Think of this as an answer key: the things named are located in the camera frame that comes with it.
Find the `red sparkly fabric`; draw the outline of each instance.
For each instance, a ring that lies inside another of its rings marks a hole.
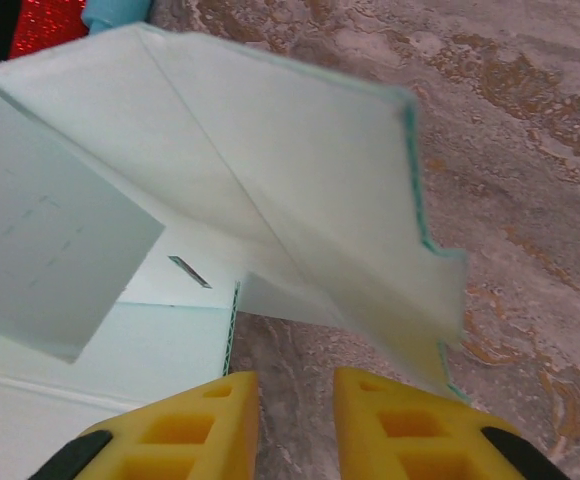
[[[10,58],[76,40],[88,34],[81,21],[86,0],[23,0]]]

